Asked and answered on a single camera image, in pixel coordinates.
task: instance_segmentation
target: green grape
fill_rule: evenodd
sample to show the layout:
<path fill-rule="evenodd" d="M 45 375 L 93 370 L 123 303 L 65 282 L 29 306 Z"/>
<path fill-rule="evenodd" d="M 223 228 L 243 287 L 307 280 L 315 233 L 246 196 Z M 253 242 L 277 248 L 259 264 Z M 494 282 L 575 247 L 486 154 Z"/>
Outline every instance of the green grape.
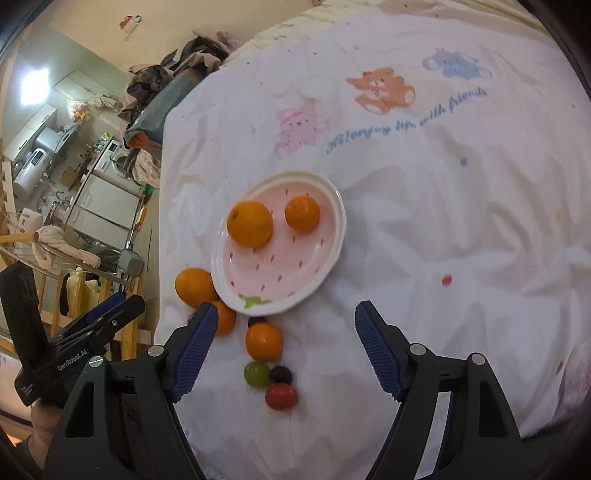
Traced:
<path fill-rule="evenodd" d="M 244 367 L 244 380 L 251 387 L 265 388 L 269 384 L 271 369 L 264 362 L 250 362 Z"/>

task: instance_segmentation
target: towel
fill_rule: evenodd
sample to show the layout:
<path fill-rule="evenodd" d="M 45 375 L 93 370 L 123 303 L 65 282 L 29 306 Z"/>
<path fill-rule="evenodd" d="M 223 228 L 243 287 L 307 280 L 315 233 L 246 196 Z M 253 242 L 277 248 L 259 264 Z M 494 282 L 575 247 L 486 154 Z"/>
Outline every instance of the towel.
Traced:
<path fill-rule="evenodd" d="M 44 244 L 53 247 L 72 258 L 80 260 L 85 264 L 91 265 L 92 267 L 100 266 L 100 258 L 95 254 L 85 252 L 84 250 L 78 250 L 69 245 L 66 240 L 64 240 L 66 233 L 58 226 L 43 226 L 37 230 L 37 233 L 39 234 L 39 240 L 37 243 L 33 243 L 33 255 L 41 268 L 44 268 L 45 270 L 51 270 L 53 268 L 54 255 L 43 248 Z"/>

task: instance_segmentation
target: ceiling light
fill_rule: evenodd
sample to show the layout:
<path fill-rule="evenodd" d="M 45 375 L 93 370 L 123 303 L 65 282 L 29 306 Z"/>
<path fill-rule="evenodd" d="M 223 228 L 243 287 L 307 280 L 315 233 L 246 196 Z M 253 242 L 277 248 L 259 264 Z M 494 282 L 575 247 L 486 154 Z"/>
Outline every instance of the ceiling light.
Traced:
<path fill-rule="evenodd" d="M 36 70 L 25 77 L 21 84 L 21 103 L 35 105 L 43 103 L 49 96 L 49 71 Z"/>

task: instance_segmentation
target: human hand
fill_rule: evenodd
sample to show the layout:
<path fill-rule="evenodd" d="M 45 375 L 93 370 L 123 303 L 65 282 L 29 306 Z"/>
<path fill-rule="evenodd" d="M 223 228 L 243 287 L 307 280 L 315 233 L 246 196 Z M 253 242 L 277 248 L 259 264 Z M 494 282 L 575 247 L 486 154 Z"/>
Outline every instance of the human hand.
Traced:
<path fill-rule="evenodd" d="M 31 409 L 33 434 L 28 439 L 28 447 L 33 460 L 43 468 L 49 445 L 60 421 L 61 409 L 37 400 Z"/>

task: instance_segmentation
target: pink plate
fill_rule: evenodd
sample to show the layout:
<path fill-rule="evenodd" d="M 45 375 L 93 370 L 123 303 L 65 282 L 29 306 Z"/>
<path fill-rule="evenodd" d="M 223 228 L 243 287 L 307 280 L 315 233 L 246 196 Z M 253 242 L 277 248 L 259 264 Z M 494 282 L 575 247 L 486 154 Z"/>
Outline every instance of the pink plate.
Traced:
<path fill-rule="evenodd" d="M 308 234 L 285 222 L 285 204 L 308 195 L 320 205 L 320 224 Z M 212 251 L 212 277 L 221 299 L 249 316 L 293 307 L 316 290 L 336 263 L 346 230 L 345 208 L 335 187 L 306 171 L 283 172 L 251 188 L 241 199 L 256 200 L 273 215 L 273 237 L 260 249 L 239 247 L 220 224 Z"/>

